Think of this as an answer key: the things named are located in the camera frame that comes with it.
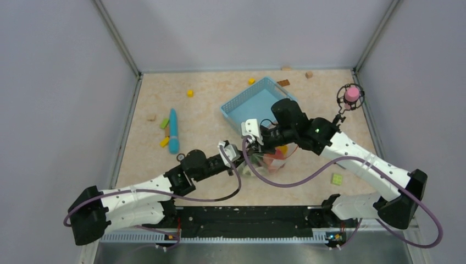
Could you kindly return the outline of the pink peach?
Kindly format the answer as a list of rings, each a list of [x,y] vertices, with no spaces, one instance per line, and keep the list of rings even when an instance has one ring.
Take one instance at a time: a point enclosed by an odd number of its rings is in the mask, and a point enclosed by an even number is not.
[[[276,152],[275,154],[264,154],[263,162],[268,171],[275,171],[281,167],[282,154]]]

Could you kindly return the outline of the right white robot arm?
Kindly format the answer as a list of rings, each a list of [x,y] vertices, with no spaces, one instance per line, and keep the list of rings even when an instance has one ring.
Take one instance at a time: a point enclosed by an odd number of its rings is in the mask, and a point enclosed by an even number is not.
[[[427,175],[397,168],[369,152],[342,132],[337,124],[322,117],[308,118],[296,101],[275,102],[271,111],[273,128],[256,119],[241,123],[245,140],[261,150],[290,143],[338,164],[371,185],[375,192],[360,195],[333,194],[321,204],[322,219],[330,227],[352,218],[378,219],[397,229],[407,229],[424,194]]]

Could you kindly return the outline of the clear zip top bag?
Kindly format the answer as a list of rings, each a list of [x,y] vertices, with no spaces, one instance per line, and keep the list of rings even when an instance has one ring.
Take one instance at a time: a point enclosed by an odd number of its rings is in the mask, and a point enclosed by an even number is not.
[[[298,149],[296,144],[278,146],[273,150],[261,151],[258,146],[246,145],[252,167],[262,176],[268,177],[283,169],[290,157]]]

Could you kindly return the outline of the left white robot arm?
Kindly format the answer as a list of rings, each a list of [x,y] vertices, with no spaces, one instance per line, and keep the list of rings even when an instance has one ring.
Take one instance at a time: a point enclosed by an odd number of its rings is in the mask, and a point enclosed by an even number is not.
[[[119,189],[86,188],[63,220],[76,245],[87,245],[112,231],[142,225],[171,227],[178,219],[175,199],[190,200],[195,182],[222,172],[237,172],[243,154],[234,144],[220,141],[217,155],[190,151],[174,168],[161,175]]]

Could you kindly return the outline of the yellow lemon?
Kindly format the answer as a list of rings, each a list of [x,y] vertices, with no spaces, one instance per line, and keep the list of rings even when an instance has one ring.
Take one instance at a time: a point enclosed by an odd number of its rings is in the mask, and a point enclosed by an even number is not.
[[[284,155],[286,156],[287,153],[288,153],[288,146],[287,145],[284,145],[284,146],[279,146],[277,147],[277,149]]]

